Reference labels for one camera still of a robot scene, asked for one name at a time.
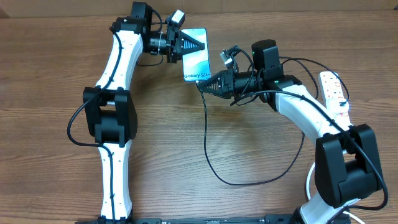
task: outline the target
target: power strip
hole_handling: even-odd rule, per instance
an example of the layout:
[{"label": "power strip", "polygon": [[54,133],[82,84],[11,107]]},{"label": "power strip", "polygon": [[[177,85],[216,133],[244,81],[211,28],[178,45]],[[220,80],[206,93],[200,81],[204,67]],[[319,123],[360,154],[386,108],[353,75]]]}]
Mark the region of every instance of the power strip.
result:
[{"label": "power strip", "polygon": [[333,119],[339,123],[351,124],[348,116],[349,104],[346,103],[344,106],[340,106],[340,103],[346,100],[339,79],[331,72],[321,72],[319,73],[318,81],[321,87],[323,103],[328,111],[333,114]]}]

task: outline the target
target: phone screen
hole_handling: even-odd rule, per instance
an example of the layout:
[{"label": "phone screen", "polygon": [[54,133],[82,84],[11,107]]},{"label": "phone screen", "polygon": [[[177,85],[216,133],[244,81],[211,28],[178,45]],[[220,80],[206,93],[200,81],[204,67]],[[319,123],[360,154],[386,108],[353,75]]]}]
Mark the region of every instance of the phone screen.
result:
[{"label": "phone screen", "polygon": [[211,77],[207,32],[205,28],[183,29],[193,39],[205,44],[204,50],[182,56],[184,80],[187,82],[207,80]]}]

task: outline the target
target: table top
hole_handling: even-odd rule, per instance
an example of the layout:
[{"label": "table top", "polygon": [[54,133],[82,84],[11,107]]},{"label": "table top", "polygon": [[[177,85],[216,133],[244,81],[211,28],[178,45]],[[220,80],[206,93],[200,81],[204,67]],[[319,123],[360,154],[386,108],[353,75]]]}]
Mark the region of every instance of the table top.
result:
[{"label": "table top", "polygon": [[[73,223],[100,214],[100,154],[72,144],[66,130],[84,87],[94,86],[105,68],[113,39],[108,27],[115,18],[0,20],[0,223]],[[275,39],[280,55],[313,59],[339,73],[350,93],[351,122],[366,123],[376,133],[390,193],[385,209],[353,213],[366,223],[396,222],[397,11],[198,14],[187,15],[184,27],[207,28],[213,73],[224,70],[222,49],[238,44],[250,50],[262,39]],[[159,59],[143,55],[140,62]],[[242,56],[238,63],[249,65]],[[304,64],[315,76],[323,71]],[[285,73],[315,94],[295,62],[286,64]],[[183,81],[180,62],[137,67],[131,95],[139,119],[129,157],[134,217],[261,217],[292,213],[306,202],[305,178],[315,158],[308,139],[283,178],[228,186],[206,163],[203,104],[196,86]],[[208,153],[220,176],[234,183],[260,181],[289,166],[301,141],[291,121],[259,100],[230,107],[231,100],[205,97]],[[84,113],[72,133],[79,141],[94,141]],[[381,200],[377,192],[360,204]]]}]

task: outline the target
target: beige wall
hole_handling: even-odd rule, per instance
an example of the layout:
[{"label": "beige wall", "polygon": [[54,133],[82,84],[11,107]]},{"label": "beige wall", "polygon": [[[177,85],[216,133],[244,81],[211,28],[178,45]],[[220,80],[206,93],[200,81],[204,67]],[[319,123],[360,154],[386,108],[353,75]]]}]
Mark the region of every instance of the beige wall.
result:
[{"label": "beige wall", "polygon": [[[0,17],[128,15],[133,0],[0,0]],[[391,10],[398,0],[146,0],[169,14],[186,13]]]}]

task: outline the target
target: robotic claw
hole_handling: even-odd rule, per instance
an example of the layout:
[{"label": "robotic claw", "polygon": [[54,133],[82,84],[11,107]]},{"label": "robotic claw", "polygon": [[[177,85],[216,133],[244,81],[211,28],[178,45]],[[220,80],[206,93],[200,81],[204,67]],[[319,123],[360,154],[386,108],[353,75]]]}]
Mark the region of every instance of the robotic claw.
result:
[{"label": "robotic claw", "polygon": [[[162,54],[167,56],[168,63],[176,63],[185,54],[205,49],[204,43],[179,31],[185,20],[182,11],[177,10],[166,19],[166,34],[151,31],[153,12],[146,3],[134,2],[131,16],[116,19],[111,27],[115,34],[114,45],[103,76],[95,88],[87,87],[83,92],[85,103],[82,107],[88,129],[100,145],[104,199],[101,216],[95,221],[80,223],[351,223],[341,214],[343,210],[380,189],[387,196],[373,130],[366,124],[353,126],[349,122],[330,119],[329,110],[312,98],[300,80],[293,75],[284,75],[276,42],[262,40],[252,45],[251,72],[239,73],[234,59],[239,50],[235,46],[221,53],[227,70],[198,83],[198,89],[221,98],[233,96],[236,101],[250,94],[256,95],[274,111],[290,118],[316,145],[317,194],[292,215],[219,220],[133,220],[127,172],[129,150],[137,132],[137,114],[129,88],[137,59],[141,53]],[[185,41],[195,43],[196,47],[182,48]],[[114,105],[115,110],[101,110],[100,106],[105,105]],[[344,149],[355,154],[355,159],[345,162]]]}]

